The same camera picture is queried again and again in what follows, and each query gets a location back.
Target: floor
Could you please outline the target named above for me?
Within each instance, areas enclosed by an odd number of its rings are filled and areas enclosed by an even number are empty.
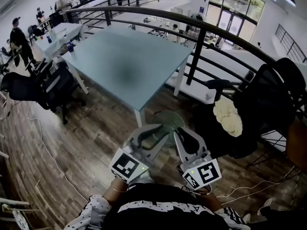
[[[36,59],[41,58],[35,50],[34,54]],[[26,74],[22,61],[19,67],[13,66],[12,69]],[[8,171],[4,176],[12,181],[12,184],[7,186],[13,187],[21,200],[29,201],[32,208],[41,209],[42,213],[37,216],[45,225],[55,230],[63,229],[78,216],[86,204],[83,197],[104,193],[113,179],[108,169],[113,154],[137,128],[132,110],[86,77],[82,78],[89,87],[89,94],[86,96],[78,89],[76,95],[85,99],[87,105],[81,107],[79,104],[72,104],[69,107],[67,125],[62,124],[60,113],[43,110],[38,104],[31,102],[15,105],[10,115],[5,118],[12,105],[18,103],[8,99],[0,112],[3,119],[0,133],[5,136],[5,139],[0,140],[0,150],[10,156],[4,164]],[[172,90],[163,87],[147,105],[146,118],[150,120],[155,113],[162,110],[173,110],[188,124],[194,103],[194,100],[181,94],[175,98]],[[41,141],[39,122],[27,117],[40,119],[43,141],[48,150]],[[213,184],[214,194],[227,195],[239,186],[253,187],[262,180],[279,181],[292,167],[286,158],[279,157],[246,169],[247,164],[264,151],[265,148],[260,147],[252,155],[239,160],[229,156],[219,158],[222,179]],[[173,149],[163,149],[157,160],[158,166],[153,171],[157,182],[171,185],[183,183],[176,171],[178,158]],[[300,175],[293,198],[296,179],[297,177],[294,177],[224,206],[232,207],[240,214],[251,212],[252,221],[263,220],[255,214],[271,196],[276,198],[273,207],[279,210],[295,208],[302,202],[306,193],[307,177]],[[271,184],[265,182],[253,190],[239,189],[230,197],[220,199],[227,202],[269,185]]]

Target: shoe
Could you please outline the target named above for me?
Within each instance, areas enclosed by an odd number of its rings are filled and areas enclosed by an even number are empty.
[[[249,224],[250,223],[250,213],[246,214],[242,219],[245,222],[245,224]]]
[[[264,207],[269,207],[274,201],[275,201],[274,197],[270,197],[267,201],[265,201],[264,205],[260,209],[258,209],[257,215],[261,216],[262,214],[261,214],[260,210]]]

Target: white table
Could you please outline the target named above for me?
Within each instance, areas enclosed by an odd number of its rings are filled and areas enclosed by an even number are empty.
[[[63,58],[70,68],[77,68],[132,107],[141,127],[144,106],[180,68],[174,92],[178,95],[191,51],[155,35],[109,26]]]
[[[37,47],[40,49],[41,53],[43,54],[44,58],[47,60],[51,60],[54,57],[58,56],[58,50],[66,43],[67,40],[72,40],[78,34],[80,34],[81,39],[84,40],[84,25],[82,24],[72,24],[72,23],[61,23],[53,28],[54,32],[57,34],[57,38],[53,39],[52,43],[48,42],[47,36],[49,34],[45,34],[42,40],[36,41]],[[88,90],[84,85],[83,81],[81,80],[79,74],[77,73],[76,69],[71,67],[71,73],[77,79],[80,84],[82,90],[88,94]]]

